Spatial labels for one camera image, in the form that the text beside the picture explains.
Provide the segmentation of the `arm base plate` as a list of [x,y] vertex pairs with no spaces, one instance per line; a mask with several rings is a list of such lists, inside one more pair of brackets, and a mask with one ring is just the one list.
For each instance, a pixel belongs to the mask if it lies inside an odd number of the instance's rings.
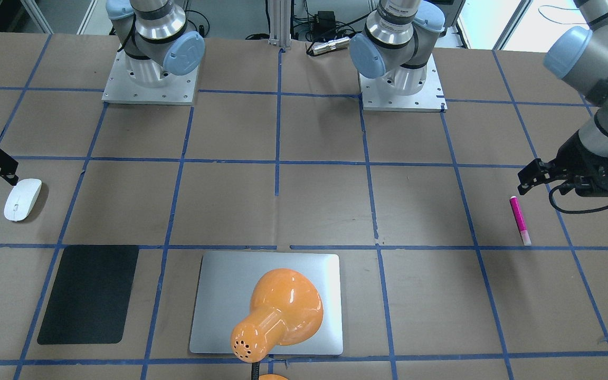
[[126,105],[193,105],[199,67],[173,75],[152,60],[135,60],[125,51],[116,54],[102,101]]
[[377,79],[358,75],[364,110],[445,112],[448,109],[434,56],[418,69],[398,67]]

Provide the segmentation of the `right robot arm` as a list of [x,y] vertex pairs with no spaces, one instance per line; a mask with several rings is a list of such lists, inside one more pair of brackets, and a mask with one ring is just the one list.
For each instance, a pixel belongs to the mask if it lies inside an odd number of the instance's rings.
[[108,1],[106,11],[120,40],[103,100],[122,104],[187,104],[193,72],[205,53],[204,38],[172,1]]

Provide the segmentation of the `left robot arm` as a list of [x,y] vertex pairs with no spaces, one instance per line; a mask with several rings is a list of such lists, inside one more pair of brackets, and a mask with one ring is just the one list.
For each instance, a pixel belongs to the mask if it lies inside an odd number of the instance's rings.
[[[574,26],[545,55],[544,66],[597,107],[551,161],[534,159],[519,173],[518,192],[560,181],[562,195],[608,197],[608,1],[576,1],[588,27]],[[424,77],[444,13],[427,1],[381,1],[350,39],[350,57],[367,79],[413,72]]]

